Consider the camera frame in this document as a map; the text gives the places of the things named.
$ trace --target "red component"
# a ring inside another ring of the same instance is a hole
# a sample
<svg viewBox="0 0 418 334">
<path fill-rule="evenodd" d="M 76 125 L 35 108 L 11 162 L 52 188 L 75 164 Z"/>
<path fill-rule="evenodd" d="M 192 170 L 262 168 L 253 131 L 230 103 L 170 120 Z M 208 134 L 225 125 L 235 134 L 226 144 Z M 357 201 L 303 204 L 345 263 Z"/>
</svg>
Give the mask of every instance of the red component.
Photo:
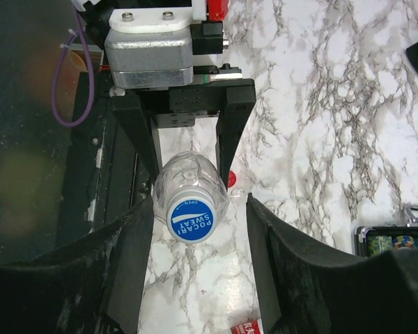
<svg viewBox="0 0 418 334">
<path fill-rule="evenodd" d="M 263 334 L 257 320 L 231 328 L 232 334 Z"/>
<path fill-rule="evenodd" d="M 229 0 L 208 0 L 209 21 L 223 21 L 228 15 Z"/>
<path fill-rule="evenodd" d="M 228 188 L 231 188 L 236 182 L 237 182 L 237 177 L 235 176 L 235 173 L 232 170 L 230 170 L 229 178 L 228 178 Z"/>
</svg>

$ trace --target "white bottle cap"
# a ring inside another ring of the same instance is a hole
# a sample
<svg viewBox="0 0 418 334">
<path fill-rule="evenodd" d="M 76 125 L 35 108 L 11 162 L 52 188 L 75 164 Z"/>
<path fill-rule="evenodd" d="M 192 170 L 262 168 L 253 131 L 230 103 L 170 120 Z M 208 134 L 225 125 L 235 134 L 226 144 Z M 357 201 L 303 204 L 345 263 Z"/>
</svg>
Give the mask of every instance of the white bottle cap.
<svg viewBox="0 0 418 334">
<path fill-rule="evenodd" d="M 177 189 L 167 205 L 167 227 L 181 242 L 197 244 L 206 240 L 217 226 L 214 199 L 199 186 Z"/>
</svg>

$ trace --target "white marble surface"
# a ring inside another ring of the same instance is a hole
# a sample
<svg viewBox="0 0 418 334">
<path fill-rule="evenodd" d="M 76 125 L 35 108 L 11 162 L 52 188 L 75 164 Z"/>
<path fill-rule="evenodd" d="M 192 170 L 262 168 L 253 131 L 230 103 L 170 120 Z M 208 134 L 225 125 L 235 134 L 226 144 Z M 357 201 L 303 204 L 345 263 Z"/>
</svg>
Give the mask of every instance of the white marble surface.
<svg viewBox="0 0 418 334">
<path fill-rule="evenodd" d="M 155 223 L 139 333 L 218 333 L 259 317 L 245 193 L 307 234 L 352 250 L 356 225 L 418 204 L 418 1 L 231 0 L 222 60 L 256 80 L 228 216 L 202 244 Z M 214 120 L 161 133 L 163 160 L 215 156 Z M 174 145 L 172 139 L 179 140 Z"/>
</svg>

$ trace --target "clear plastic bottle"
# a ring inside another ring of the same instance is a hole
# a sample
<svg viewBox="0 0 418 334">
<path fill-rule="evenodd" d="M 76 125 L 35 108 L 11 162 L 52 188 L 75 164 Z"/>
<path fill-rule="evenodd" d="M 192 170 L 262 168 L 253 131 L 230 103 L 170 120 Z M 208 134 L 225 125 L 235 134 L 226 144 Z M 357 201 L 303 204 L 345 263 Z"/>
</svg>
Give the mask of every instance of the clear plastic bottle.
<svg viewBox="0 0 418 334">
<path fill-rule="evenodd" d="M 206 240 L 229 205 L 217 169 L 203 155 L 187 151 L 174 156 L 155 182 L 155 215 L 186 244 Z"/>
</svg>

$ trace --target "red bottle cap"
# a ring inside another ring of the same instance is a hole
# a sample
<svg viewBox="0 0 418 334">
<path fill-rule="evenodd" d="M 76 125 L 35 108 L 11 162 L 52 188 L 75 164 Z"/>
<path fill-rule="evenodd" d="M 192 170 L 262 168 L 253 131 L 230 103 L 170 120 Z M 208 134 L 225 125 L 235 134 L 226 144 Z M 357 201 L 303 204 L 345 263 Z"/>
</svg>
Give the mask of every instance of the red bottle cap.
<svg viewBox="0 0 418 334">
<path fill-rule="evenodd" d="M 232 170 L 230 170 L 229 178 L 228 178 L 228 188 L 231 188 L 236 182 L 237 182 L 237 177 L 235 176 L 235 173 Z"/>
<path fill-rule="evenodd" d="M 231 328 L 232 334 L 263 334 L 262 321 L 254 320 Z"/>
</svg>

